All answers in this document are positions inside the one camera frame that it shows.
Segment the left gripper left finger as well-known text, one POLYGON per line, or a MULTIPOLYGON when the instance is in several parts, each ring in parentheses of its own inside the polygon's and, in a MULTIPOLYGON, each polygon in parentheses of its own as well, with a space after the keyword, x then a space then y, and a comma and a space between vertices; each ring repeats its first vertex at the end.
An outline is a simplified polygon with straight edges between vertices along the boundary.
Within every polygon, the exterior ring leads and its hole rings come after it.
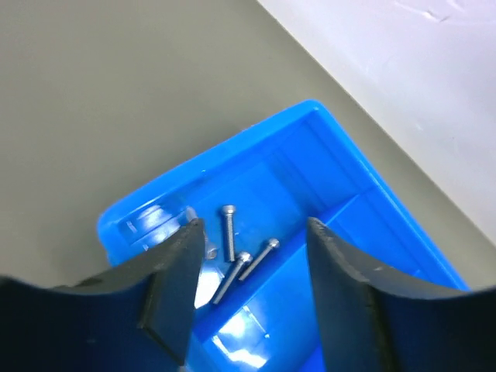
POLYGON ((154 248, 74 286, 1 279, 3 371, 179 371, 205 254, 189 222, 154 248))

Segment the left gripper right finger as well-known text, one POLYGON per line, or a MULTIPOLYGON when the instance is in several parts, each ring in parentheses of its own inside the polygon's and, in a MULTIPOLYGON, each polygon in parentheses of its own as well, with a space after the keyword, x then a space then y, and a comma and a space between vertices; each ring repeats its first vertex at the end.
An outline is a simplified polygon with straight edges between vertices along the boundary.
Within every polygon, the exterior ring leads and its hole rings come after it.
POLYGON ((495 289, 433 284, 372 257, 321 221, 307 256, 328 371, 493 371, 495 289))

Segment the long silver screw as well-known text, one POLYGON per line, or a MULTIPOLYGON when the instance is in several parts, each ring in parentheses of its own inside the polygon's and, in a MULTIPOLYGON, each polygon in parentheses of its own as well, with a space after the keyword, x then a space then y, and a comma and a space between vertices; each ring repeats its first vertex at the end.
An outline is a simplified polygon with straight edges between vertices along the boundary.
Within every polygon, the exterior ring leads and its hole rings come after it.
POLYGON ((243 268, 250 264, 252 261, 253 256, 250 253, 246 251, 242 251, 239 253, 236 261, 230 269, 230 272, 222 280, 216 293, 214 294, 214 297, 212 298, 213 305, 217 305, 222 300, 229 288, 232 286, 235 279, 237 279, 237 277, 240 275, 243 268))
POLYGON ((236 259, 236 252, 233 216, 236 212, 236 207, 234 205, 224 205, 222 206, 221 212, 225 226, 226 259, 229 262, 234 262, 236 259))
POLYGON ((277 250, 280 247, 280 241, 277 238, 270 238, 266 241, 265 247, 260 251, 260 253, 255 257, 255 259, 249 264, 249 266, 241 273, 239 276, 239 281, 245 281, 252 272, 260 265, 260 263, 265 259, 265 257, 272 251, 277 250))

